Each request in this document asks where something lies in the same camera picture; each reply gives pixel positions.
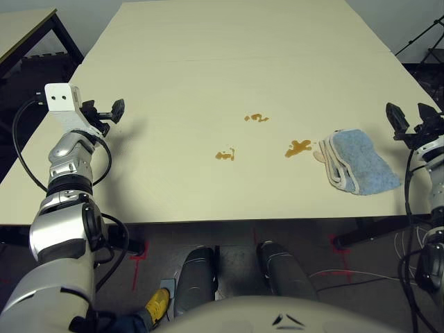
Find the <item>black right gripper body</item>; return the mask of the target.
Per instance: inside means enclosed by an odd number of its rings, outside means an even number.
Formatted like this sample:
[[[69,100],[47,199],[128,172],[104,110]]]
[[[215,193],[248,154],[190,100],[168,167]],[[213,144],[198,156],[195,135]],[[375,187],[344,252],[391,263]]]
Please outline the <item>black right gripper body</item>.
[[[418,149],[443,135],[443,117],[428,118],[414,128],[415,133],[407,133],[408,127],[409,123],[407,120],[402,119],[395,126],[393,139],[395,141],[403,141],[408,149]]]

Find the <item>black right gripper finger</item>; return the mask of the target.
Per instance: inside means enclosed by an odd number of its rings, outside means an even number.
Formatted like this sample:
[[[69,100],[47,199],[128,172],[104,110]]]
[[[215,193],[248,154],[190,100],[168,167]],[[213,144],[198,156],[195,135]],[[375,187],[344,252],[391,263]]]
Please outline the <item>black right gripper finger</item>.
[[[443,124],[443,116],[432,106],[424,103],[419,103],[418,111],[424,125],[440,126]]]
[[[401,108],[395,104],[386,104],[386,117],[393,127],[395,134],[405,134],[408,129],[408,122]]]

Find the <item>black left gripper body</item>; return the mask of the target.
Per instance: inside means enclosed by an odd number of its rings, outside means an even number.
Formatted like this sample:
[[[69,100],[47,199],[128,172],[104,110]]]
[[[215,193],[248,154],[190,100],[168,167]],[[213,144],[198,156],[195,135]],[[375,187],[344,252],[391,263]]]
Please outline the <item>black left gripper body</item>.
[[[102,136],[106,136],[110,130],[110,126],[107,123],[103,123],[96,109],[81,109],[83,116],[86,118],[89,125],[97,129]]]

